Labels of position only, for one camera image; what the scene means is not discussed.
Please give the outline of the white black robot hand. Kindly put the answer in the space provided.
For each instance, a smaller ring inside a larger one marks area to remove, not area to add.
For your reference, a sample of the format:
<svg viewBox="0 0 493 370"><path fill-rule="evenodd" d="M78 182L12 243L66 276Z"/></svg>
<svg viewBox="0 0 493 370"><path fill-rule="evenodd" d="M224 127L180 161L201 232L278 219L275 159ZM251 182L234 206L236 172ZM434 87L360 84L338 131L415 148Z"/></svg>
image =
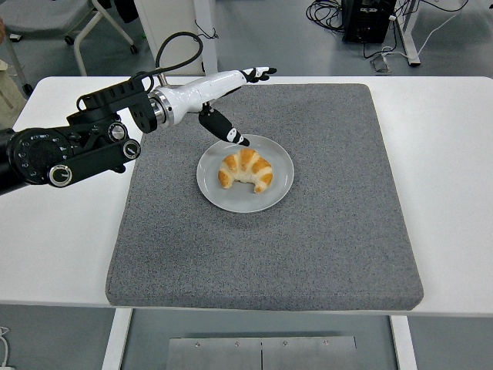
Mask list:
<svg viewBox="0 0 493 370"><path fill-rule="evenodd" d="M187 113L197 113L200 125L218 139L249 146L250 141L210 104L249 82L267 81L276 72L268 66L218 72L176 88L157 87L149 94L149 100L158 124L175 126Z"/></svg>

